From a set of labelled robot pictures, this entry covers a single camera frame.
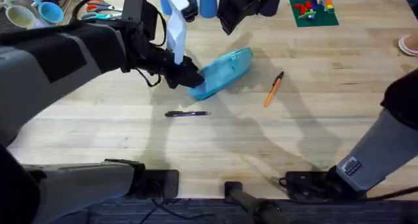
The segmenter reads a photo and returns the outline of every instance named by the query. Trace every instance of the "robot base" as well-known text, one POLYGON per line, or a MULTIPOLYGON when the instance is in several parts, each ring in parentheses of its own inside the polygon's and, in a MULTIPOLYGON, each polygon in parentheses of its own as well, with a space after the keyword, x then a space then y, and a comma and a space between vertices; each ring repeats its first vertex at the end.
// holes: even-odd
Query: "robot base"
POLYGON ((345 183, 337 175, 335 166, 328 172, 286 172, 279 183, 295 201, 359 200, 366 197, 365 192, 355 191, 345 183))
POLYGON ((242 183, 241 182, 225 182, 224 185, 224 197, 223 200, 227 204, 236 204, 233 198, 231 197, 231 190, 237 189, 239 191, 242 191, 242 183))
POLYGON ((134 178, 134 189, 128 195, 138 199, 175 198, 178 178, 178 170, 144 170, 134 178))

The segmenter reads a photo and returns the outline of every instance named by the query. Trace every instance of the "pen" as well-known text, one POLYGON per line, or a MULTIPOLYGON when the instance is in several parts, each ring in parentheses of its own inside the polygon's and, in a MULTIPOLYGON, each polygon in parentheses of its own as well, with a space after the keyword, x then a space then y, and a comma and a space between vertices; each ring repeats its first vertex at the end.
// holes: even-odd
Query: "pen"
POLYGON ((207 111, 197 111, 197 112, 182 112, 182 111, 169 111, 165 113, 166 117, 178 117, 178 116, 207 116, 210 115, 210 112, 207 111))
POLYGON ((277 91, 277 89, 279 88, 279 85, 280 85, 280 82, 281 82, 281 79, 283 78, 283 75, 284 75, 285 73, 282 71, 277 77, 276 77, 276 79, 274 80, 274 82, 273 82, 273 87, 272 87, 272 89, 270 90, 270 93, 268 93, 268 96, 267 96, 267 99, 266 99, 266 101, 264 102, 264 107, 268 107, 268 105, 270 104, 270 101, 273 99, 273 96, 274 96, 274 94, 275 94, 275 92, 277 91))

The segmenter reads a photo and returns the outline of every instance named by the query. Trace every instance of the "sticker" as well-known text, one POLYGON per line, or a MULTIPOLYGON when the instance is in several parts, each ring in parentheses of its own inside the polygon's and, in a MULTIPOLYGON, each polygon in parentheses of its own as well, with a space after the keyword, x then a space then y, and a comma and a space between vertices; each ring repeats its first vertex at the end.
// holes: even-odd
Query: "sticker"
POLYGON ((362 164, 358 161, 355 157, 350 157, 347 162, 345 162, 341 166, 341 170, 347 174, 348 176, 353 175, 359 168, 361 168, 362 164))

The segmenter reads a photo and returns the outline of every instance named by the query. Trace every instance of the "green lego baseplate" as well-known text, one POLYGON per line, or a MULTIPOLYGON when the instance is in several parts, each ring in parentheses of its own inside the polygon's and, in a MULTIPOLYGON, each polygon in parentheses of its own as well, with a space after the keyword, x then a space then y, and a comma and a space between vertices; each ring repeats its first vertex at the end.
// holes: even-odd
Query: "green lego baseplate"
POLYGON ((329 25, 340 25, 338 19, 335 16, 334 9, 330 11, 325 11, 323 5, 318 5, 318 10, 316 12, 315 18, 309 20, 307 18, 299 18, 300 11, 295 9, 295 4, 305 4, 307 1, 311 0, 289 0, 292 7, 293 16, 298 27, 315 27, 315 26, 329 26, 329 25))

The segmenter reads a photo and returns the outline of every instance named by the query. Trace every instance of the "black pen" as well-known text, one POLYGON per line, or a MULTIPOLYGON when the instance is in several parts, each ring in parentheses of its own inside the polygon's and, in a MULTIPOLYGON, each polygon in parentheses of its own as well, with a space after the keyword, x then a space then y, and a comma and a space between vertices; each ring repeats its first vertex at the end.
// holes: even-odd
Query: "black pen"
POLYGON ((178 117, 178 116, 207 116, 210 115, 210 112, 207 111, 197 111, 197 112, 182 112, 182 111, 169 111, 165 113, 166 117, 178 117))

